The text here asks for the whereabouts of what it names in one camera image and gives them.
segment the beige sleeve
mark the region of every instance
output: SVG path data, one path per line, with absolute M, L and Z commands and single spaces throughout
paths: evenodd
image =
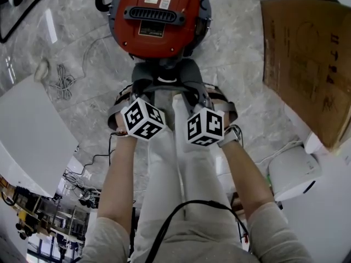
M 129 235 L 118 223 L 108 218 L 97 218 L 86 235 L 82 262 L 125 263 L 129 256 Z
M 275 203 L 265 204 L 251 215 L 248 231 L 252 252 L 262 263 L 313 262 Z

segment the white device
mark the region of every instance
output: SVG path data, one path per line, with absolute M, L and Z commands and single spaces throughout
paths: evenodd
M 0 98 L 0 174 L 46 197 L 56 188 L 78 142 L 41 83 L 29 76 Z
M 186 123 L 186 142 L 209 146 L 224 139 L 224 112 L 201 109 Z
M 145 141 L 149 141 L 166 127 L 165 114 L 141 98 L 123 108 L 121 113 L 128 134 Z
M 268 170 L 276 201 L 307 193 L 322 176 L 318 162 L 301 146 L 276 156 L 270 162 Z

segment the forearm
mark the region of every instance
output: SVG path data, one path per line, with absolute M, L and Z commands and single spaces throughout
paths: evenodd
M 118 138 L 100 196 L 98 217 L 109 218 L 128 233 L 133 210 L 133 159 L 136 138 Z
M 227 157 L 246 219 L 249 219 L 261 205 L 274 202 L 274 197 L 266 179 L 238 142 L 230 142 L 222 149 Z

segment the wristwatch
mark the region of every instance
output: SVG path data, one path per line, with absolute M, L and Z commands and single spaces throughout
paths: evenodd
M 224 134 L 224 140 L 218 143 L 218 146 L 222 148 L 224 145 L 231 141 L 239 142 L 241 139 L 240 131 L 235 125 L 231 125 Z

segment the wall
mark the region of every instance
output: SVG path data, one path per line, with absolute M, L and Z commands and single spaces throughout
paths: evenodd
M 6 205 L 0 197 L 0 234 L 6 242 L 12 243 L 23 257 L 27 254 L 28 239 L 23 241 L 17 233 L 15 227 L 18 223 L 16 211 Z
M 283 211 L 315 262 L 339 263 L 351 250 L 351 167 L 331 154 L 317 160 L 323 177 Z

